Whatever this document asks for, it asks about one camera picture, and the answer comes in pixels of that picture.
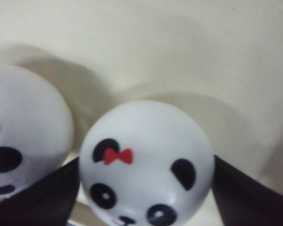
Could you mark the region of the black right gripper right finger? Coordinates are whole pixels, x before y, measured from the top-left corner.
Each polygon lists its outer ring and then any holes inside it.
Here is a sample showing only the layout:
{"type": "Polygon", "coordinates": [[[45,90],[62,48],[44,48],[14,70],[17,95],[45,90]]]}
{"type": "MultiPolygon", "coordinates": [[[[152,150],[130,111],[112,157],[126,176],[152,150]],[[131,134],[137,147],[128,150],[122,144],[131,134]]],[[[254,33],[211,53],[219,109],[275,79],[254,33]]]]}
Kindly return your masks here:
{"type": "Polygon", "coordinates": [[[225,226],[283,226],[283,196],[218,156],[212,190],[225,226]]]}

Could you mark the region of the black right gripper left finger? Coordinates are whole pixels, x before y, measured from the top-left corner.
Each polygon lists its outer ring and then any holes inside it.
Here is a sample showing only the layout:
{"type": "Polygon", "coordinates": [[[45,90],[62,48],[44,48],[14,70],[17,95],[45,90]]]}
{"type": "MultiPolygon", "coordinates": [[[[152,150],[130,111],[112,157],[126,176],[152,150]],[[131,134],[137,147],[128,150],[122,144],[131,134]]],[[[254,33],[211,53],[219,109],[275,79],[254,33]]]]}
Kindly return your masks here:
{"type": "Polygon", "coordinates": [[[75,158],[0,202],[0,226],[65,226],[79,191],[75,158]]]}

